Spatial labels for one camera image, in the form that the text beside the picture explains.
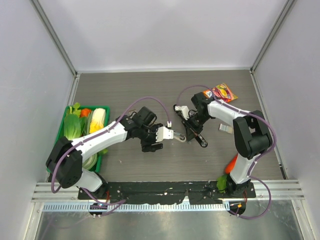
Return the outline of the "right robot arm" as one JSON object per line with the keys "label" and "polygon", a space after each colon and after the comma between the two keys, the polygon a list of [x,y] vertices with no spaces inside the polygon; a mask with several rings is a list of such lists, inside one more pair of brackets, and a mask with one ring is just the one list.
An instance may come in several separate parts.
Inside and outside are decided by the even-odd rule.
{"label": "right robot arm", "polygon": [[209,97],[204,92],[195,94],[191,101],[194,109],[187,106],[174,107],[182,119],[188,142],[195,139],[201,147],[208,146],[201,132],[210,119],[219,119],[233,129],[237,154],[233,168],[226,174],[226,185],[221,191],[236,198],[249,186],[251,172],[259,157],[274,143],[270,127],[259,110],[244,111],[214,96]]}

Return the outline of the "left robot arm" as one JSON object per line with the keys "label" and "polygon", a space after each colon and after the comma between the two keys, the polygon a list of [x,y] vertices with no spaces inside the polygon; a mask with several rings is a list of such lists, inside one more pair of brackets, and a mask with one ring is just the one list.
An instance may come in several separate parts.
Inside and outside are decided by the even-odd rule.
{"label": "left robot arm", "polygon": [[83,164],[108,147],[135,138],[140,140],[143,152],[162,149],[166,126],[153,124],[156,117],[147,107],[142,107],[133,116],[122,115],[88,135],[81,134],[74,139],[62,136],[45,164],[52,174],[51,191],[56,194],[60,189],[76,186],[89,197],[102,199],[109,190],[108,183],[99,173],[85,169]]}

